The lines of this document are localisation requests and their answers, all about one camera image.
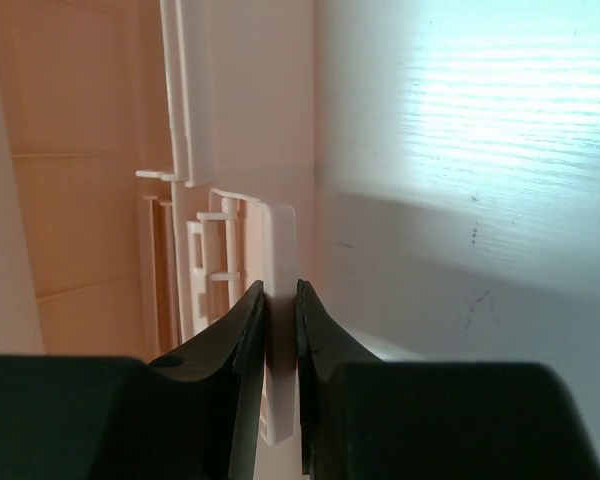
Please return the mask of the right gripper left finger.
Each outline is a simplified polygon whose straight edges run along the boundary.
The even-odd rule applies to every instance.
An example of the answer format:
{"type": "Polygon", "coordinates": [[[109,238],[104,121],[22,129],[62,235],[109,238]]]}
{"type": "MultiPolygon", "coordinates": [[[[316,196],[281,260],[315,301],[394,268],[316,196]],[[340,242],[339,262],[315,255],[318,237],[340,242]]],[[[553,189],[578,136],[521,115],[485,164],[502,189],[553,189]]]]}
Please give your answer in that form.
{"type": "Polygon", "coordinates": [[[0,479],[249,479],[265,295],[176,349],[128,357],[0,355],[0,479]]]}

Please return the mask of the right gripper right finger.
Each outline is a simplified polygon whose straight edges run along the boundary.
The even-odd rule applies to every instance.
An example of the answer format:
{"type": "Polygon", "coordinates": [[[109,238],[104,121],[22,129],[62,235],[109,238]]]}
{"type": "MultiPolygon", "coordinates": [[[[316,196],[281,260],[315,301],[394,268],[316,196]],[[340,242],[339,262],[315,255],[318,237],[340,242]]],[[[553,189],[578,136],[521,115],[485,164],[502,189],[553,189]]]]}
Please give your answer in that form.
{"type": "Polygon", "coordinates": [[[313,479],[600,479],[564,382],[530,362],[384,361],[295,299],[302,469],[313,479]]]}

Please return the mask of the pink plastic toolbox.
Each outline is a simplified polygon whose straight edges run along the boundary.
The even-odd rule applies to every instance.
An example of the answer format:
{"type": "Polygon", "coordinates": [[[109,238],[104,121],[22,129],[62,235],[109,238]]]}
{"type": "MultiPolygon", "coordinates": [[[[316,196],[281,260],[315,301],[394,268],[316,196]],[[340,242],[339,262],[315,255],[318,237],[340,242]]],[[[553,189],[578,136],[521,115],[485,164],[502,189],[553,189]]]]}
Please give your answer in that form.
{"type": "Polygon", "coordinates": [[[262,281],[259,427],[295,427],[310,1],[0,1],[0,354],[148,358],[262,281]]]}

